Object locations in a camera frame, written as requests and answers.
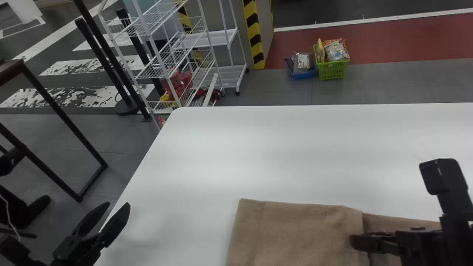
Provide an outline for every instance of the burlap cloth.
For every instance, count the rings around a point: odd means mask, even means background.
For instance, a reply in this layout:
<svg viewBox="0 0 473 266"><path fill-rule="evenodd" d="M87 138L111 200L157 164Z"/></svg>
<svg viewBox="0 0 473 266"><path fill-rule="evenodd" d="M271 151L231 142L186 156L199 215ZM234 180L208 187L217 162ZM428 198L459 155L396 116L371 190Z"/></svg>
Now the burlap cloth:
<svg viewBox="0 0 473 266"><path fill-rule="evenodd" d="M226 266L395 266L398 257L354 250L348 236L437 222L362 213L345 206L241 199Z"/></svg>

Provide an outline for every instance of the table leg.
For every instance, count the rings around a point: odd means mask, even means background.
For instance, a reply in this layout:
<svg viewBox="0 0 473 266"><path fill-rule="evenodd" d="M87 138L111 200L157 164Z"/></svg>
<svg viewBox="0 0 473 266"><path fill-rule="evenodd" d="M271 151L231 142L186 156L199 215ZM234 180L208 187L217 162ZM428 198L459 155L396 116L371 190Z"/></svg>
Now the table leg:
<svg viewBox="0 0 473 266"><path fill-rule="evenodd" d="M0 123L0 134L2 134L13 146L15 146L22 154L32 161L38 168L43 171L54 183L62 188L75 201L81 202L82 197L77 194L70 186L59 178L36 154L34 154L23 142L21 142L10 130Z"/></svg>
<svg viewBox="0 0 473 266"><path fill-rule="evenodd" d="M24 65L24 69L23 69L23 74L28 79L28 81L34 86L34 88L41 94L41 96L43 96L43 98L51 106L51 108L63 120L63 122L67 125L67 127L74 133L74 135L76 135L76 137L80 140L80 142L87 148L87 150L92 154L92 156L94 156L94 158L100 163L100 167L97 169L97 171L95 171L95 173L89 179L87 184L81 189L79 194L77 194L73 191L75 196L72 196L72 194L70 194L68 192L68 194L71 197L73 197L77 202L81 202L83 196L87 193L87 191L90 189L90 187L92 187L93 183L97 180L100 173L102 173L105 169L108 168L108 164L107 164L107 162L105 162L105 160L102 158L102 156L97 152L97 150L92 146L92 144L90 144L90 142L87 140L87 138L85 138L84 134L82 134L82 132L79 130L79 128L77 128L77 126L66 115L66 113L63 111L63 109L56 103L56 101L52 98L52 96L47 92L47 90L39 82L39 80L34 76L34 74L25 65Z"/></svg>

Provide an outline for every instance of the red package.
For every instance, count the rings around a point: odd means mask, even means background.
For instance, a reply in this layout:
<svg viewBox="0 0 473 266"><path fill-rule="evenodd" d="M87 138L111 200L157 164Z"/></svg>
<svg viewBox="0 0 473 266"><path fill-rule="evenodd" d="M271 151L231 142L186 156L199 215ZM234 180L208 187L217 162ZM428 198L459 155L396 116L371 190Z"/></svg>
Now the red package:
<svg viewBox="0 0 473 266"><path fill-rule="evenodd" d="M174 73L170 79L171 79L171 83L174 86L174 90L176 91L177 96L180 98L182 93L185 90L184 83L181 81L181 74L176 71L176 73ZM171 88L167 80L159 80L159 81L161 82L161 85L163 86L164 90L169 94L169 100L174 101L175 100L174 95L171 91Z"/></svg>
<svg viewBox="0 0 473 266"><path fill-rule="evenodd" d="M181 72L181 81L184 82L184 87L192 87L192 72L185 71Z"/></svg>

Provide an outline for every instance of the yellow and black striped pillar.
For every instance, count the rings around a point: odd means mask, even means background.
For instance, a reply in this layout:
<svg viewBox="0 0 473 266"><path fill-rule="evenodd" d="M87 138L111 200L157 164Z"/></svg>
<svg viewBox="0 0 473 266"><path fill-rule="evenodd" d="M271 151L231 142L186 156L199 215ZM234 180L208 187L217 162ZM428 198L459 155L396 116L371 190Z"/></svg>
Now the yellow and black striped pillar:
<svg viewBox="0 0 473 266"><path fill-rule="evenodd" d="M182 6L180 9L178 9L177 13L179 14L179 20L181 21L182 26L184 27L184 31L185 32L191 31L192 23L189 18L189 15L187 14L187 10L185 9L185 6Z"/></svg>
<svg viewBox="0 0 473 266"><path fill-rule="evenodd" d="M255 0L243 0L243 14L246 20L254 69L263 69L266 62L264 60L263 43L261 42L261 30Z"/></svg>
<svg viewBox="0 0 473 266"><path fill-rule="evenodd" d="M175 1L176 6L180 6L178 1ZM185 5L181 6L178 10L177 13L179 15L179 21L182 23L182 27L184 28L185 32L190 32L192 30L192 22L191 19L189 18L189 14L187 13L187 9L185 9ZM196 61L202 61L202 54L199 52L199 49L193 48L192 49L192 55L194 56L194 59Z"/></svg>

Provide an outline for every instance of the white floor stripe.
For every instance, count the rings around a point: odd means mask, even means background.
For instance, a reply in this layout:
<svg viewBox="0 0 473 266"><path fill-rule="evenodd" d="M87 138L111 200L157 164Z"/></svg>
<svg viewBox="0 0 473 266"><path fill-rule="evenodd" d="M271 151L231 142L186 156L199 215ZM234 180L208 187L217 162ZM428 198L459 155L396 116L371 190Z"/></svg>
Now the white floor stripe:
<svg viewBox="0 0 473 266"><path fill-rule="evenodd" d="M320 23L320 24L310 24L310 25L301 25L301 26L292 26L292 27L280 27L280 28L275 28L274 32L291 31L291 30L303 30L303 29L312 29L312 28L326 28L326 27L336 27L336 26L343 26L343 25L365 24L365 23L390 21L390 20L401 20L401 19L411 19L411 18L427 18L427 17L437 17L437 16L445 16L445 15L453 15L453 14L466 14L466 13L473 13L473 8L445 10L445 11L436 11L436 12L425 12L425 13L418 13L418 14L409 14L409 15L391 16L391 17L382 17L382 18L367 18L367 19L346 20L346 21Z"/></svg>
<svg viewBox="0 0 473 266"><path fill-rule="evenodd" d="M109 7L110 5L114 4L117 1L118 0L108 0L107 4L105 5L105 8ZM100 4L96 5L95 7L89 10L91 16L97 15L99 6ZM77 28L76 23L74 22L74 19L73 19L71 22L67 23L66 25L62 26L60 29L51 33L43 40L39 41L38 43L28 48L26 51L21 52L19 55L15 56L13 59L24 58L25 61L28 61L31 58L37 56L39 53L44 51L46 48L48 48L52 44L61 40L64 36L71 33L76 28Z"/></svg>
<svg viewBox="0 0 473 266"><path fill-rule="evenodd" d="M150 84L141 86L145 96L148 96L153 88L154 86ZM115 86L52 88L47 90L61 107L114 107L116 104L115 95L117 90ZM48 106L36 89L20 89L0 104L0 108Z"/></svg>
<svg viewBox="0 0 473 266"><path fill-rule="evenodd" d="M107 41L108 46L110 46L110 47L114 46L114 44L110 40L110 37L108 36L108 34L104 34L104 38ZM133 45L130 38L128 38L128 37L126 37L126 38L125 37L124 38L120 37L120 38L116 39L116 42L117 42L118 46ZM87 41L84 41L83 43L79 44L79 46L74 48L73 51L82 51L82 50L90 50L90 45L87 43Z"/></svg>
<svg viewBox="0 0 473 266"><path fill-rule="evenodd" d="M129 66L143 65L138 55L126 55L125 60ZM85 74L104 72L104 68L97 58L57 61L43 71L40 76Z"/></svg>

